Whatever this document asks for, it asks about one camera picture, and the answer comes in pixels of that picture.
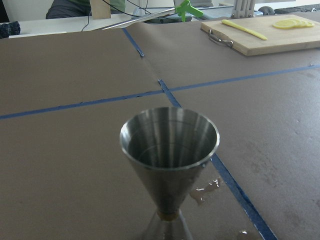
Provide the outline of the steel double jigger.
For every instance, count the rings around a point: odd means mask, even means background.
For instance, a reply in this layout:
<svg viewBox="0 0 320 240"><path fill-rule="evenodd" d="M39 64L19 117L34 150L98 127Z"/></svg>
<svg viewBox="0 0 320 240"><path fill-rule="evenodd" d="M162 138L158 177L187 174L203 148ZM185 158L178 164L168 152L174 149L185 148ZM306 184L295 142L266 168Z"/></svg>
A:
<svg viewBox="0 0 320 240"><path fill-rule="evenodd" d="M143 239L190 240L180 207L219 146L216 125L189 109L152 108L124 123L119 142L156 205Z"/></svg>

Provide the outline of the yellow-green plastic knife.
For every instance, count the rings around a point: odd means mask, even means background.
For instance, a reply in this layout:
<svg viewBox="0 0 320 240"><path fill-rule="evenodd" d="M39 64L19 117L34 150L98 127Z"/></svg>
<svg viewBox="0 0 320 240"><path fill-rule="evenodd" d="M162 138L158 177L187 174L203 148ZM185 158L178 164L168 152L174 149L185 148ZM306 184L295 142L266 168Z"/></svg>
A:
<svg viewBox="0 0 320 240"><path fill-rule="evenodd" d="M224 25L230 26L230 27L232 27L232 28L236 28L236 29L238 29L238 30L241 30L241 31L243 31L243 32L246 32L246 33L248 33L248 34L250 34L250 35L253 35L253 36L255 36L255 37L257 37L257 38L259 38L259 39L261 39L261 40L264 40L264 41L268 40L268 38L267 38L265 35L257 32L257 31L254 31L254 30L252 30L252 29L245 28L245 27L243 27L243 26L241 26L241 25L239 25L239 24L234 23L234 22L231 21L231 20L223 19L223 20L221 20L221 23L224 24Z"/></svg>

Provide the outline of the bamboo cutting board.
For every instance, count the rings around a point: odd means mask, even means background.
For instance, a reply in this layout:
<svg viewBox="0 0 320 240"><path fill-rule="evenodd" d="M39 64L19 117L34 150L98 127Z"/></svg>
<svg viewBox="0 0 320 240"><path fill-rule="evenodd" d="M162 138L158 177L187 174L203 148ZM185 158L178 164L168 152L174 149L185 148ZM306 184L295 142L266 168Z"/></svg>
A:
<svg viewBox="0 0 320 240"><path fill-rule="evenodd" d="M313 23L311 27L280 29L274 23L296 19ZM248 32L222 23L221 20L204 21L201 29L217 43L221 43L245 56L314 49L320 46L320 23L293 14L270 15L252 18L232 19L233 23L256 31L267 39L262 40Z"/></svg>

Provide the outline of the black computer mouse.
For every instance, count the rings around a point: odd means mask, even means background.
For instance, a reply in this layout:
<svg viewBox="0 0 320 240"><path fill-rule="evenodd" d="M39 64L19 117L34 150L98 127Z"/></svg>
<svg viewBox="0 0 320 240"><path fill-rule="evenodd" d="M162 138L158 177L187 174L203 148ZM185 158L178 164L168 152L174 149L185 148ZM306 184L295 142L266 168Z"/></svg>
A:
<svg viewBox="0 0 320 240"><path fill-rule="evenodd" d="M262 6L258 9L264 16L265 15L275 15L275 10L270 6Z"/></svg>

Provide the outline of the black keyboard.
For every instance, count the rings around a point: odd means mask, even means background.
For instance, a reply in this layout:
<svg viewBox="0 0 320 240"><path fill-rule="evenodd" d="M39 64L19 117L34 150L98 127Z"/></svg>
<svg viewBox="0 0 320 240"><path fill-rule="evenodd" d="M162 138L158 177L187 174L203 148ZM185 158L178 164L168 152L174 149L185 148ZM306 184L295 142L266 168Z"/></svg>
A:
<svg viewBox="0 0 320 240"><path fill-rule="evenodd" d="M307 12L319 12L320 8L319 7L288 7L288 8L278 8L275 9L274 12L275 14L291 14L291 13L307 13Z"/></svg>

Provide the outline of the aluminium frame post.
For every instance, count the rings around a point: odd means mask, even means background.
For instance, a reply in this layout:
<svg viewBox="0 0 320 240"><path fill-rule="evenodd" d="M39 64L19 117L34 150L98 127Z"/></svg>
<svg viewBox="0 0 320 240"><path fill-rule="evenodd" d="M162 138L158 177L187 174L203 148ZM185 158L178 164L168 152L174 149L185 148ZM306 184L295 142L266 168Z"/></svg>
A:
<svg viewBox="0 0 320 240"><path fill-rule="evenodd" d="M242 19L254 17L255 4L255 0L234 0L231 18Z"/></svg>

